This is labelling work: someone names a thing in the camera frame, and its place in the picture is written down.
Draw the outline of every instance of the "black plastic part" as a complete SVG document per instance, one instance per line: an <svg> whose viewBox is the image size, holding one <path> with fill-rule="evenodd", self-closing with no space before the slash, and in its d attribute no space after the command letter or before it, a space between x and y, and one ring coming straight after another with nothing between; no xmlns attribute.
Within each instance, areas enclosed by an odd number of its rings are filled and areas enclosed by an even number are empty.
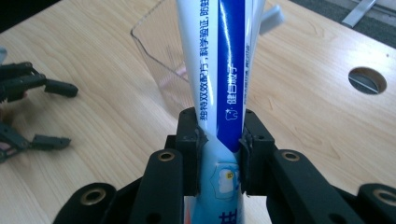
<svg viewBox="0 0 396 224"><path fill-rule="evenodd" d="M186 196L196 196L200 192L201 147L205 142L205 135L197 126L195 109L191 107L181 111L178 117L175 149L183 156L184 194Z"/></svg>
<svg viewBox="0 0 396 224"><path fill-rule="evenodd" d="M293 223L363 223L303 154L278 150L270 162L277 184L274 189L279 188L286 199L293 214ZM277 194L270 192L268 198ZM271 219L283 214L272 206L272 201L267 201Z"/></svg>
<svg viewBox="0 0 396 224"><path fill-rule="evenodd" d="M29 76L35 73L31 63L9 63L0 65L0 82L14 77Z"/></svg>
<svg viewBox="0 0 396 224"><path fill-rule="evenodd" d="M29 147L29 141L2 122L0 122L0 141L10 145L10 148L0 149L0 162L6 161Z"/></svg>
<svg viewBox="0 0 396 224"><path fill-rule="evenodd" d="M396 189L381 184L365 184L356 199L366 223L396 223Z"/></svg>
<svg viewBox="0 0 396 224"><path fill-rule="evenodd" d="M32 88L40 87L46 84L46 77L42 74L34 76L15 77L1 82L5 88L7 100L9 102L17 101L23 98L24 93Z"/></svg>
<svg viewBox="0 0 396 224"><path fill-rule="evenodd" d="M47 79L46 89L44 91L67 97L75 97L78 93L78 88L70 83Z"/></svg>
<svg viewBox="0 0 396 224"><path fill-rule="evenodd" d="M117 191L116 198L114 199L112 206L109 207L107 216L104 218L101 224L128 223L141 181L142 177L136 179L136 181Z"/></svg>
<svg viewBox="0 0 396 224"><path fill-rule="evenodd" d="M267 159L276 151L275 139L256 114L247 110L241 143L241 187L247 195L266 195L270 178Z"/></svg>
<svg viewBox="0 0 396 224"><path fill-rule="evenodd" d="M183 223L183 160L174 149L151 154L129 224Z"/></svg>
<svg viewBox="0 0 396 224"><path fill-rule="evenodd" d="M104 183L93 183L76 191L58 213L53 224L99 224L114 201L116 189Z"/></svg>
<svg viewBox="0 0 396 224"><path fill-rule="evenodd" d="M36 134L30 148L40 150L63 149L70 144L70 138L49 137Z"/></svg>

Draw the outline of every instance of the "toothpaste tube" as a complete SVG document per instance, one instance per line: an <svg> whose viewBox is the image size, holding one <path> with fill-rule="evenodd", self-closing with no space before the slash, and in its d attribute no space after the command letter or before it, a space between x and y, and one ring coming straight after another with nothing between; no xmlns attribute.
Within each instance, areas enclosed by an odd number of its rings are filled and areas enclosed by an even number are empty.
<svg viewBox="0 0 396 224"><path fill-rule="evenodd" d="M201 192L185 223L244 223L239 180L252 55L264 0L177 0L179 30L202 148Z"/></svg>

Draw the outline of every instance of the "cartoon logo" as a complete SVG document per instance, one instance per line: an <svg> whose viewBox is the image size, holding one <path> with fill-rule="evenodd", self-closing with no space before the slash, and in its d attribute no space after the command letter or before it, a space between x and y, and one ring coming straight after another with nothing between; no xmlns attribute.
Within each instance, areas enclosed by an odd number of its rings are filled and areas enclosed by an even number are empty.
<svg viewBox="0 0 396 224"><path fill-rule="evenodd" d="M238 111L232 109L226 109L225 119L227 120L238 119Z"/></svg>

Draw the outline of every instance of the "table hole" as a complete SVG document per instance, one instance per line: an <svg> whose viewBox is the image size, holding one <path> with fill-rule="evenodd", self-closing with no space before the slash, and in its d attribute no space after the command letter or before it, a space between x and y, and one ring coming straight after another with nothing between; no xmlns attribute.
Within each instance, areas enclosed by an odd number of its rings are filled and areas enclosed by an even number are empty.
<svg viewBox="0 0 396 224"><path fill-rule="evenodd" d="M387 88L385 78L379 72L368 67L352 69L348 79L356 90L366 94L379 94Z"/></svg>

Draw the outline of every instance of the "metal screw hole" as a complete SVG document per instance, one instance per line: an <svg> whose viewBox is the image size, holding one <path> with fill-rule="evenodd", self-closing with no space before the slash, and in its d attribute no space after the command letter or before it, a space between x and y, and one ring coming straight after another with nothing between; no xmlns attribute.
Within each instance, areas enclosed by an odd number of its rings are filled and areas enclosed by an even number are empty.
<svg viewBox="0 0 396 224"><path fill-rule="evenodd" d="M294 152L286 151L282 153L282 157L288 161L299 161L300 156Z"/></svg>
<svg viewBox="0 0 396 224"><path fill-rule="evenodd" d="M390 206L396 206L396 194L384 189L375 189L373 194L382 203L386 203Z"/></svg>
<svg viewBox="0 0 396 224"><path fill-rule="evenodd" d="M90 189L81 196L80 202L84 205L93 205L106 197L106 191L101 188Z"/></svg>
<svg viewBox="0 0 396 224"><path fill-rule="evenodd" d="M174 158L175 158L175 154L169 151L165 151L163 153L160 153L160 155L158 155L158 159L160 161L171 161Z"/></svg>

